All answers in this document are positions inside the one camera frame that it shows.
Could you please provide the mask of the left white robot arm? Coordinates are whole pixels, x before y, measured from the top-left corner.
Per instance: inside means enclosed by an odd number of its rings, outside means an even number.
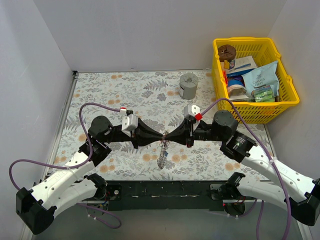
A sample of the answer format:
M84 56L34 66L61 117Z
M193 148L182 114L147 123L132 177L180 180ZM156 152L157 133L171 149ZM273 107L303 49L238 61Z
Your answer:
M45 231L55 217L78 202L106 196L105 180L96 173L87 173L109 155L108 143L131 142L137 149L163 138L134 114L123 116L117 126L107 117L97 116L88 136L89 140L61 169L31 189L22 187L16 193L16 213L34 235Z

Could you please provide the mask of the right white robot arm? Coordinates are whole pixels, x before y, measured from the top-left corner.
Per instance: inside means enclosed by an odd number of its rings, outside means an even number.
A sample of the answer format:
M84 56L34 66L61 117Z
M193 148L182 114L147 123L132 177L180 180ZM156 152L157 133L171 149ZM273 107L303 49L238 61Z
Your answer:
M165 139L188 148L195 141L221 142L220 151L229 159L249 167L266 182L250 180L236 172L221 185L215 194L223 199L252 197L269 202L288 211L300 223L314 226L320 215L320 181L304 176L275 158L268 158L256 141L237 130L238 122L232 114L219 110L212 124L187 117Z

